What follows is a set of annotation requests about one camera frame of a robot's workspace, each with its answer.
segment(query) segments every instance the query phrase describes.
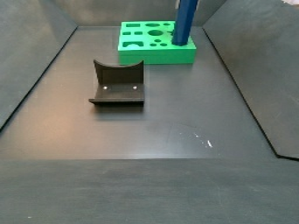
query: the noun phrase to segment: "blue rod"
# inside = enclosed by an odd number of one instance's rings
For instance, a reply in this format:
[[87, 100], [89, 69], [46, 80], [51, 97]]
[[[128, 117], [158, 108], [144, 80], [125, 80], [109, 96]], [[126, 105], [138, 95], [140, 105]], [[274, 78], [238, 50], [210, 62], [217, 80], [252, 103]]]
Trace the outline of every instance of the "blue rod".
[[181, 0], [174, 19], [172, 44], [185, 46], [190, 35], [192, 18], [198, 0]]

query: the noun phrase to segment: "black plastic holder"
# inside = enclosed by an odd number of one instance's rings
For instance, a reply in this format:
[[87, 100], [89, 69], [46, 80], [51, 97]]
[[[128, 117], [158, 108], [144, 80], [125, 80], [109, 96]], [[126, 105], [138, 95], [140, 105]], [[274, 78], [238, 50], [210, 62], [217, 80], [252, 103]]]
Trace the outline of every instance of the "black plastic holder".
[[107, 66], [93, 60], [97, 73], [97, 93], [93, 104], [144, 103], [144, 62], [129, 66]]

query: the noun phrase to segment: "green block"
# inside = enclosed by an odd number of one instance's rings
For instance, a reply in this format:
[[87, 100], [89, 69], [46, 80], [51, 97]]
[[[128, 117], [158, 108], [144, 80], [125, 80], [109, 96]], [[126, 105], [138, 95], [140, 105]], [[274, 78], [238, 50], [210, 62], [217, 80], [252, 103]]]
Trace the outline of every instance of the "green block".
[[194, 59], [196, 46], [192, 38], [188, 44], [172, 44], [173, 21], [122, 22], [117, 53], [120, 65], [145, 64], [190, 64]]

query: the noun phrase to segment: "gray floor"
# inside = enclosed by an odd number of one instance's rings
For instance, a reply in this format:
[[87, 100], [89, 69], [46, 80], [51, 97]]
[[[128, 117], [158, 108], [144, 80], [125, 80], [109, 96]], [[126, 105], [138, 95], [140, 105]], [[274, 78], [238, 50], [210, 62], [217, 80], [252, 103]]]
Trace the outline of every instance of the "gray floor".
[[3, 224], [297, 224], [299, 164], [1, 161]]
[[192, 65], [145, 66], [144, 107], [97, 107], [91, 60], [117, 63], [117, 27], [79, 27], [0, 134], [1, 159], [270, 159], [201, 28]]
[[91, 60], [117, 63], [117, 28], [77, 30], [1, 132], [0, 223], [297, 224], [299, 164], [274, 158], [192, 37], [193, 65], [145, 67], [144, 108], [94, 108]]

